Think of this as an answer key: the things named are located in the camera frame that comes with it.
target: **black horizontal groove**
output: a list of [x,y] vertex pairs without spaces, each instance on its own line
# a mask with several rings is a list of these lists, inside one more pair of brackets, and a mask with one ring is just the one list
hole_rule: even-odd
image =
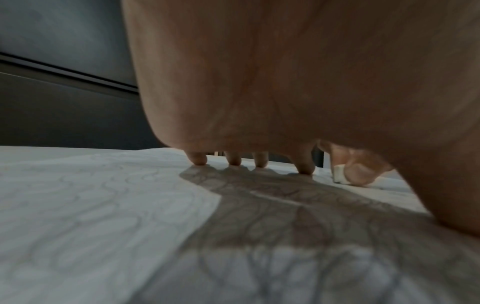
[[10,55],[4,52],[0,52],[0,61],[16,64],[24,67],[30,67],[30,68],[34,68],[37,70],[42,70],[42,71],[46,71],[54,74],[64,75],[70,78],[80,79],[80,80],[88,81],[91,83],[113,87],[113,88],[129,91],[129,92],[135,92],[135,93],[139,92],[136,86],[127,85],[117,81],[107,80],[101,77],[91,76],[85,73],[76,72],[69,69],[59,68],[53,65],[36,62],[34,60],[21,58],[21,57]]

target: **white eraser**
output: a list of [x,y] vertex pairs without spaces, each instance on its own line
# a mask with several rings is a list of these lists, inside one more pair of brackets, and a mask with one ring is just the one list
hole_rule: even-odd
[[345,165],[333,166],[333,182],[342,185],[351,185],[344,175]]

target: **dark background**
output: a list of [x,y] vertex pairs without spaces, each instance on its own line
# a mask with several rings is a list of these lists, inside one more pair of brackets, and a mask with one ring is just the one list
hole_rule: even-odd
[[165,146],[140,104],[120,0],[0,0],[0,145]]

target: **paper with scribbles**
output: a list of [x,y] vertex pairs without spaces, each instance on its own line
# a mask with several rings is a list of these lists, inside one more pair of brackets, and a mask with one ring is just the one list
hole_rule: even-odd
[[181,151],[0,165],[1,304],[479,303],[480,240],[401,180]]

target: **white object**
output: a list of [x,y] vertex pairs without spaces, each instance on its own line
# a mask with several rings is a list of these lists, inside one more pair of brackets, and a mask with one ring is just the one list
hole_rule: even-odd
[[333,182],[342,185],[351,185],[344,174],[345,165],[333,166]]
[[404,181],[208,164],[168,148],[0,164],[0,303],[478,303],[480,241]]

